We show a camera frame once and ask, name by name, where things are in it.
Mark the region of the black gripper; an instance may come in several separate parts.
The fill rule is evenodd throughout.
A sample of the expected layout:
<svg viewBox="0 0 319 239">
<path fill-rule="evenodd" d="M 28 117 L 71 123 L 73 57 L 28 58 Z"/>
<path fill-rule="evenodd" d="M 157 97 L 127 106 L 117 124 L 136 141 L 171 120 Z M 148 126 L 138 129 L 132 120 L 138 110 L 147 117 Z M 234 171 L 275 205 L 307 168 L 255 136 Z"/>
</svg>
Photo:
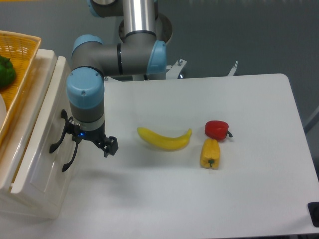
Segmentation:
<svg viewBox="0 0 319 239">
<path fill-rule="evenodd" d="M 105 135 L 105 118 L 100 117 L 93 122 L 82 122 L 70 117 L 66 122 L 66 133 L 72 135 L 72 140 L 79 144 L 82 140 L 94 143 L 103 151 L 104 157 L 114 156 L 119 148 L 114 136 Z"/>
</svg>

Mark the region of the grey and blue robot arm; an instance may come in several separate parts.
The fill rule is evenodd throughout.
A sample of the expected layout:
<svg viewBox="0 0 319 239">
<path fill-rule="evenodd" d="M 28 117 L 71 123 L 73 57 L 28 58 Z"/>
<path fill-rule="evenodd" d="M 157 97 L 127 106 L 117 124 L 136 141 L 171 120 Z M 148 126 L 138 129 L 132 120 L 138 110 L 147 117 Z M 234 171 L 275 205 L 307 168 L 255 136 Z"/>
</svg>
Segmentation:
<svg viewBox="0 0 319 239">
<path fill-rule="evenodd" d="M 89 34 L 75 40 L 66 81 L 75 142 L 90 141 L 108 156 L 116 153 L 118 143 L 105 135 L 105 77 L 165 73 L 166 45 L 157 38 L 157 1 L 90 0 L 87 4 L 94 16 L 124 18 L 122 43 L 106 44 Z"/>
</svg>

